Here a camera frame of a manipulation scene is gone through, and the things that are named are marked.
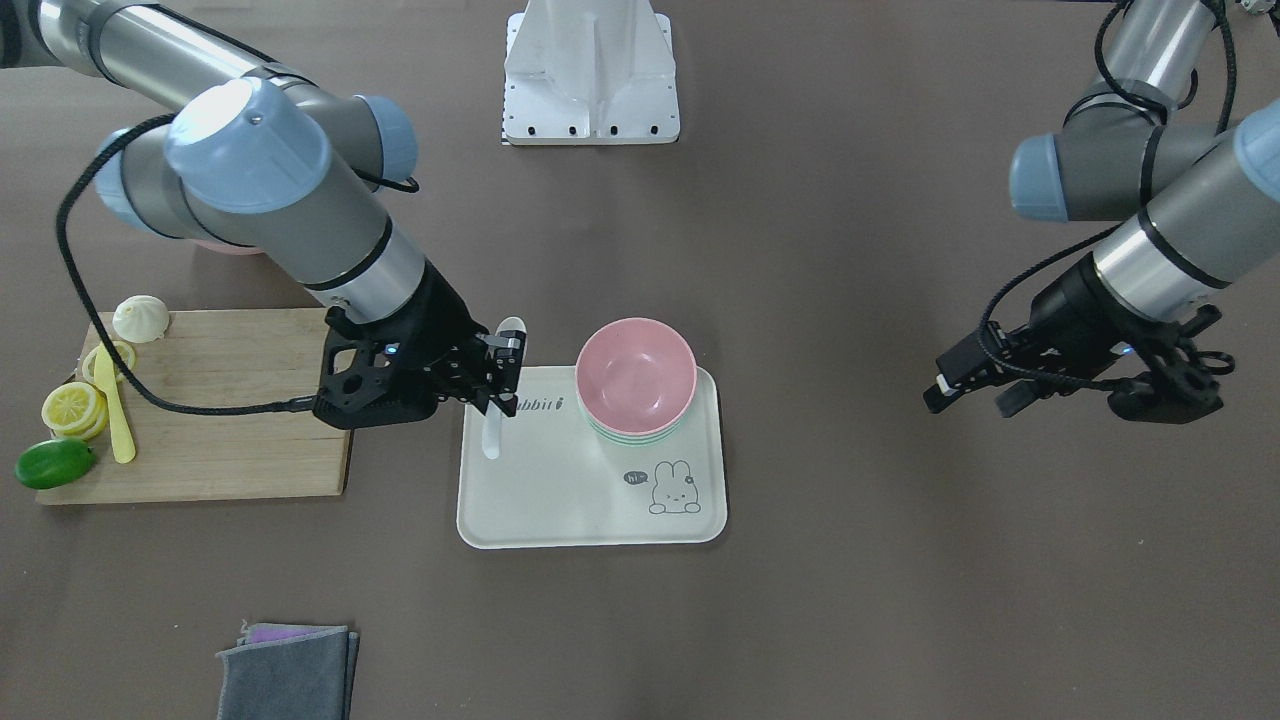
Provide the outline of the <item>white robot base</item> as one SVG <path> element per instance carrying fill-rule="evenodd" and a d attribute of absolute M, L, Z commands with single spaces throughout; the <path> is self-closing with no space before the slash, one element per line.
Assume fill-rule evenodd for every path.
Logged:
<path fill-rule="evenodd" d="M 530 1 L 506 23 L 509 146 L 673 143 L 672 24 L 649 1 Z"/>

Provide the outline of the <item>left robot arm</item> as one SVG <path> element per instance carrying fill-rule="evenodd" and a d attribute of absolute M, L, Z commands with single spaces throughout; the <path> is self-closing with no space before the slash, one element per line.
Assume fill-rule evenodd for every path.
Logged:
<path fill-rule="evenodd" d="M 942 413 L 997 387 L 1002 415 L 1079 389 L 1129 421 L 1187 424 L 1220 410 L 1234 359 L 1196 346 L 1220 310 L 1210 297 L 1277 254 L 1277 106 L 1178 126 L 1210 32 L 1235 61 L 1224 1 L 1120 1 L 1097 77 L 1056 135 L 1025 140 L 1009 174 L 1014 209 L 1043 222 L 1110 222 L 1033 300 L 1025 325 L 978 327 L 937 357 L 924 395 Z"/>

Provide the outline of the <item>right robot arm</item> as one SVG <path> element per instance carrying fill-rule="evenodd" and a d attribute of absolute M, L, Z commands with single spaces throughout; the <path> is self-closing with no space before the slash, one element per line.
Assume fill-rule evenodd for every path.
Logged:
<path fill-rule="evenodd" d="M 476 323 L 376 199 L 417 190 L 415 132 L 394 102 L 337 97 L 155 1 L 5 1 L 3 67 L 65 67 L 166 109 L 110 138 L 58 209 L 83 305 L 67 223 L 96 182 L 120 219 L 262 251 L 326 307 L 314 395 L 205 416 L 311 413 L 355 429 L 420 421 L 448 398 L 490 420 L 517 413 L 524 323 Z"/>

